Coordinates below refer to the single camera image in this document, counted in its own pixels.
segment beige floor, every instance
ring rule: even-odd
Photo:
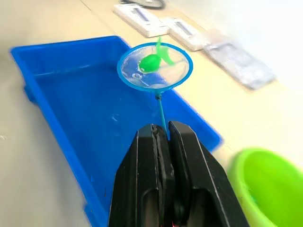
[[[84,198],[40,110],[22,92],[8,52],[12,46],[120,35],[131,46],[146,39],[111,12],[117,0],[0,2],[0,226],[86,227]],[[179,16],[173,7],[153,11]],[[168,35],[164,38],[180,46]],[[214,152],[227,167],[247,146],[272,149],[302,167],[302,93],[274,82],[251,92],[202,53],[191,52],[192,76],[176,90],[219,133]]]

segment green bucket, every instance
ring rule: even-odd
[[[252,227],[303,226],[303,174],[263,148],[239,153],[228,178]]]

